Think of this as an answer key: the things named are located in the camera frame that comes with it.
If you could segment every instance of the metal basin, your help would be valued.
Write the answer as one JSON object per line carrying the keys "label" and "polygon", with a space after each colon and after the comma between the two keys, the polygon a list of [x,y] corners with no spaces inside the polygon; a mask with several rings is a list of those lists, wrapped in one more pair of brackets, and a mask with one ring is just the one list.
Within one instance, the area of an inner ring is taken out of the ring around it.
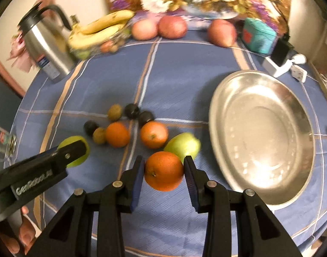
{"label": "metal basin", "polygon": [[297,97],[279,80],[246,70],[213,94],[209,128],[219,167],[235,191],[251,188],[271,209],[294,202],[313,167],[314,138]]}

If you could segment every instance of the glass mug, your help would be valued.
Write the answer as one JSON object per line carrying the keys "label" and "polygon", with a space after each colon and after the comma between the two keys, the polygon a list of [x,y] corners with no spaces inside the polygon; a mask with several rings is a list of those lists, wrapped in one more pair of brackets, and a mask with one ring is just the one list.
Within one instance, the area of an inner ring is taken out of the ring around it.
{"label": "glass mug", "polygon": [[0,158],[0,161],[4,161],[5,158],[12,157],[16,148],[16,136],[11,135],[6,130],[0,127],[0,154],[3,157]]}

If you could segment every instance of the silver screw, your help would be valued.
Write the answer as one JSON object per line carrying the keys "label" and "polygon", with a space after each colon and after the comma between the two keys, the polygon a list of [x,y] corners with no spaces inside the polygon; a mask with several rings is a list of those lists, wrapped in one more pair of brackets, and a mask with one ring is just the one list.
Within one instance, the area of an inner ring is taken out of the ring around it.
{"label": "silver screw", "polygon": [[248,196],[254,196],[255,195],[255,192],[253,190],[251,190],[250,188],[248,188],[246,190],[246,195],[248,195]]}
{"label": "silver screw", "polygon": [[123,185],[123,183],[121,181],[114,181],[112,183],[113,187],[121,187]]}
{"label": "silver screw", "polygon": [[74,193],[75,196],[80,196],[80,195],[82,195],[84,193],[84,190],[82,188],[77,188],[77,189],[74,190],[73,193]]}
{"label": "silver screw", "polygon": [[207,184],[208,187],[216,187],[217,182],[215,182],[215,181],[208,181],[206,184]]}

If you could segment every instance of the banana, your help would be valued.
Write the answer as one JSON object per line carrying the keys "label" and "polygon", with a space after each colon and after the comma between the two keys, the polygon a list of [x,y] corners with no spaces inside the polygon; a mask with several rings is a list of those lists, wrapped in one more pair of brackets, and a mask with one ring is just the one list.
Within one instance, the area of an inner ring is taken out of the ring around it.
{"label": "banana", "polygon": [[98,32],[106,27],[110,27],[120,22],[126,22],[134,16],[132,10],[124,9],[117,12],[110,13],[106,16],[101,17],[100,19],[93,21],[92,23],[82,26],[80,31],[83,34],[92,34]]}
{"label": "banana", "polygon": [[85,35],[81,33],[79,24],[73,25],[72,32],[68,38],[68,45],[73,49],[87,49],[91,46],[102,44],[110,37],[122,30],[125,23],[110,26],[98,33]]}

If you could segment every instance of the finger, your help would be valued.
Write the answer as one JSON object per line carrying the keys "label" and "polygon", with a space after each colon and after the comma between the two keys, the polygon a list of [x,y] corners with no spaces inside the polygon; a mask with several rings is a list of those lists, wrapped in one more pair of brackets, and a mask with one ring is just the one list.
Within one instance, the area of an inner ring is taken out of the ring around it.
{"label": "finger", "polygon": [[20,251],[20,245],[17,240],[10,238],[3,233],[0,233],[0,239],[12,254],[16,254]]}
{"label": "finger", "polygon": [[33,246],[33,244],[35,243],[35,241],[36,241],[36,238],[34,238],[34,239],[30,242],[30,244],[28,244],[28,245],[24,248],[24,254],[27,255],[28,251],[29,251],[30,248]]}
{"label": "finger", "polygon": [[23,206],[23,207],[21,208],[21,211],[22,211],[22,214],[28,214],[28,212],[29,212],[27,206]]}
{"label": "finger", "polygon": [[28,246],[30,242],[34,239],[36,231],[32,226],[31,222],[26,217],[22,217],[22,220],[23,223],[20,227],[19,239],[26,246]]}

